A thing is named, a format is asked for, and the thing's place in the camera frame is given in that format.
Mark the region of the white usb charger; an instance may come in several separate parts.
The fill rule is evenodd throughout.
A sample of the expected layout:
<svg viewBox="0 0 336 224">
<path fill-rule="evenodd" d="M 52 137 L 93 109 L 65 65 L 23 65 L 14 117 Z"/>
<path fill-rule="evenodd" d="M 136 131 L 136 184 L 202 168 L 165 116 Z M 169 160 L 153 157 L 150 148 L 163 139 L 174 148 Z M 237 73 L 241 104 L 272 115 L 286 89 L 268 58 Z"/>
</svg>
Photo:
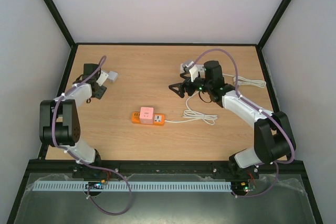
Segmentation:
<svg viewBox="0 0 336 224">
<path fill-rule="evenodd" d="M 111 82 L 115 82 L 118 78 L 118 73 L 117 72 L 114 72 L 114 71 L 109 71 L 108 73 L 108 80 L 111 81 Z"/>
</svg>

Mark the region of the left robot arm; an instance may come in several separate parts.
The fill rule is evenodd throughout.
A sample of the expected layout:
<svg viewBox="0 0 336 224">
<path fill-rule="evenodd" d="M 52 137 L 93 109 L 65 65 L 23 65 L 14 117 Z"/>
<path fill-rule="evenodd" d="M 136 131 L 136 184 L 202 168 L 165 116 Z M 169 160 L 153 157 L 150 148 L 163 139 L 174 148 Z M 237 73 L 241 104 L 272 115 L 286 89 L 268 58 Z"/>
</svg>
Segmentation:
<svg viewBox="0 0 336 224">
<path fill-rule="evenodd" d="M 78 108 L 91 99 L 101 99 L 106 91 L 103 83 L 108 74 L 102 63 L 86 63 L 83 74 L 71 88 L 52 100 L 43 100 L 39 107 L 39 138 L 42 143 L 59 148 L 72 156 L 78 164 L 99 166 L 99 152 L 81 136 Z"/>
</svg>

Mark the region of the pink cube socket adapter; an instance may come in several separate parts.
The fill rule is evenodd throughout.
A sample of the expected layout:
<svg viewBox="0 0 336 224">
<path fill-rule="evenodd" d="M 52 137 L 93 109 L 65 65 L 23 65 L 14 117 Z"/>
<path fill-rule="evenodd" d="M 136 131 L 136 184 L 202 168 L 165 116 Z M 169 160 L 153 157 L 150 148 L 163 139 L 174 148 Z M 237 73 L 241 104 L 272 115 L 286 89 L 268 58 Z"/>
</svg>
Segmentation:
<svg viewBox="0 0 336 224">
<path fill-rule="evenodd" d="M 153 107 L 141 107 L 139 115 L 141 124 L 152 125 L 154 123 L 154 108 Z"/>
</svg>

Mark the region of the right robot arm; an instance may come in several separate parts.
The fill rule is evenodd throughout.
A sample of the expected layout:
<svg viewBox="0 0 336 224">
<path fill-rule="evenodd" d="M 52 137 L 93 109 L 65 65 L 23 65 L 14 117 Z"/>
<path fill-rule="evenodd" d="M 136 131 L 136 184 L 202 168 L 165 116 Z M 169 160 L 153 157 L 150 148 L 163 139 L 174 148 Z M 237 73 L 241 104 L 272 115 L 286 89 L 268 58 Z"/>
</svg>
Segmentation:
<svg viewBox="0 0 336 224">
<path fill-rule="evenodd" d="M 281 111 L 265 110 L 242 96 L 236 87 L 224 80 L 218 61 L 211 60 L 199 69 L 190 62 L 180 74 L 183 82 L 169 85 L 179 97 L 192 96 L 196 91 L 206 92 L 211 101 L 243 119 L 254 130 L 252 147 L 233 154 L 229 172 L 239 178 L 247 168 L 270 164 L 283 156 L 294 156 L 296 144 L 287 115 Z"/>
</svg>

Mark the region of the white power strip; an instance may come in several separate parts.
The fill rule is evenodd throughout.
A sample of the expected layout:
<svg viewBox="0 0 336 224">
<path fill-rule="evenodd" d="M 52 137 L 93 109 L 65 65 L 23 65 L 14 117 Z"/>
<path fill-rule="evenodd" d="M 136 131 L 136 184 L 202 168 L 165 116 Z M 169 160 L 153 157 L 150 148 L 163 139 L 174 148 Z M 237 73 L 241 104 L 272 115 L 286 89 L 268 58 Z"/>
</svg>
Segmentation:
<svg viewBox="0 0 336 224">
<path fill-rule="evenodd" d="M 197 68 L 198 68 L 200 73 L 204 73 L 204 71 L 205 71 L 204 65 L 197 65 Z"/>
</svg>

